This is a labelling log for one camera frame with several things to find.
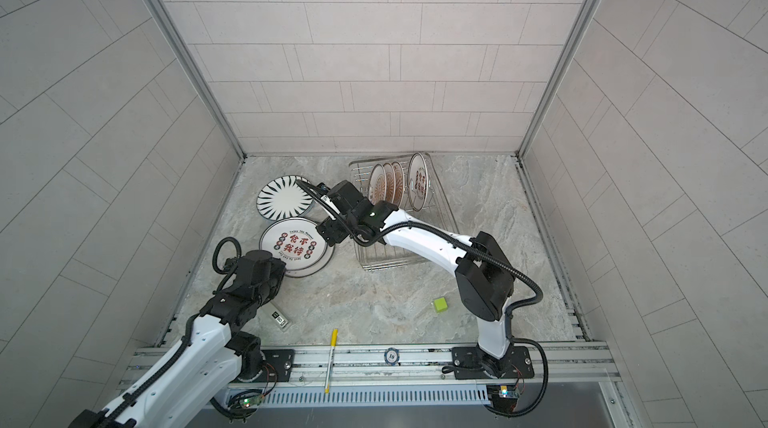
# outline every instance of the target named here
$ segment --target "tiled wall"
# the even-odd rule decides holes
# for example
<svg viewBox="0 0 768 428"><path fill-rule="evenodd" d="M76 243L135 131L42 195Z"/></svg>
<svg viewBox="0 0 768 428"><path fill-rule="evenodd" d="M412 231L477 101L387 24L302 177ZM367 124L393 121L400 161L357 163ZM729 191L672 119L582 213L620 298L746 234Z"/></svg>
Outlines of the tiled wall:
<svg viewBox="0 0 768 428"><path fill-rule="evenodd" d="M768 422L767 11L602 0L524 157L648 426Z"/></svg>
<svg viewBox="0 0 768 428"><path fill-rule="evenodd" d="M141 0L0 0L0 425L104 405L237 164Z"/></svg>
<svg viewBox="0 0 768 428"><path fill-rule="evenodd" d="M164 0L247 153L516 150L582 0Z"/></svg>

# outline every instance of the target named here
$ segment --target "pen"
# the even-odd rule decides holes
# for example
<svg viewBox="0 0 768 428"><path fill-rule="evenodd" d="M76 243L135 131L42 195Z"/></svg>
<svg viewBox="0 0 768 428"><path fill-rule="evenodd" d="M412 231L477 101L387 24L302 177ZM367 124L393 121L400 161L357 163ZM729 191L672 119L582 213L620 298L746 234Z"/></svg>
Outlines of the pen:
<svg viewBox="0 0 768 428"><path fill-rule="evenodd" d="M328 372L326 373L326 393L331 389L331 366L333 365L333 349L336 347L336 336L339 334L339 329L333 329L333 335L331 336L331 349L328 354Z"/></svg>

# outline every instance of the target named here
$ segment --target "metal wire basket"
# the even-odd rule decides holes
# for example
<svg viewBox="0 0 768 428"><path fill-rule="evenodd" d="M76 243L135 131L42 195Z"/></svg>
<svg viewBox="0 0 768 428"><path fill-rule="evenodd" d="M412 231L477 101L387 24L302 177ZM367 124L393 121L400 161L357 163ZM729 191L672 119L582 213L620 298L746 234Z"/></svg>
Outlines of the metal wire basket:
<svg viewBox="0 0 768 428"><path fill-rule="evenodd" d="M435 165L432 163L432 158L428 153L422 153L422 155L424 156L424 161L429 173L429 192L431 192L431 194L428 195L424 208L419 211L413 209L413 205L411 205L411 202L408 199L407 192L408 168L410 167L412 154L355 160L350 163L350 182L352 182L361 193L368 196L368 185L370 183L373 167L378 163L383 165L388 162L399 162L406 175L406 179L404 180L406 192L403 194L405 201L403 202L402 209L425 223L429 223L430 225L434 225L445 231L458 233L456 219L453 218L453 212L451 212L451 207L448 206L446 194L442 191L442 185L440 185L440 179L435 170ZM411 251L390 245L382 245L381 243L375 243L370 247L356 245L356 252L357 260L360 262L362 269L367 271L391 269L398 266L413 265L415 263L426 261L426 259Z"/></svg>

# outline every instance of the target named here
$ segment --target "gray marble surface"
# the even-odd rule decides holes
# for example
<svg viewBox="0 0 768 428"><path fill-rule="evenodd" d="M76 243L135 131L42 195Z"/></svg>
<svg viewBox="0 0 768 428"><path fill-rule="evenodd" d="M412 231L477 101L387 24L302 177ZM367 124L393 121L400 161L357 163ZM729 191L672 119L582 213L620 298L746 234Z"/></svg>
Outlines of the gray marble surface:
<svg viewBox="0 0 768 428"><path fill-rule="evenodd" d="M230 235L240 241L244 252L258 249L262 232L272 223L256 211L256 194L265 184L282 175L303 175L312 183L334 185L349 179L349 163L359 158L365 157L249 158L166 341L178 340L184 321L216 288L221 275L210 267L216 243ZM494 235L512 265L544 291L542 303L515 311L515 335L573 340L557 281L512 158L434 155L432 162L459 231L475 235L482 230ZM305 216L319 222L325 213L315 206ZM222 250L220 264L234 254L231 246ZM531 295L522 282L515 283L514 299ZM432 300L441 296L446 297L448 310L437 314ZM287 330L281 331L264 309L244 328L261 337L265 345L328 344L333 328L339 328L340 344L473 342L478 337L475 317L462 305L456 280L447 271L431 262L364 271L350 240L337 245L330 263L315 275L286 278L273 303L289 318Z"/></svg>

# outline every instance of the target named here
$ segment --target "lime green block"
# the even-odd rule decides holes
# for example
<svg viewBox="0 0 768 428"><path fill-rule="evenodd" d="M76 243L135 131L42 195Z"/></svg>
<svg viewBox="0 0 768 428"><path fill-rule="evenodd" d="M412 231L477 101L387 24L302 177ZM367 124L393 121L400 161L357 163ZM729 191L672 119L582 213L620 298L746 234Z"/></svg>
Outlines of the lime green block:
<svg viewBox="0 0 768 428"><path fill-rule="evenodd" d="M440 313L441 311L448 309L448 302L446 301L445 297L440 297L439 299L432 302L432 306L435 307L435 311Z"/></svg>

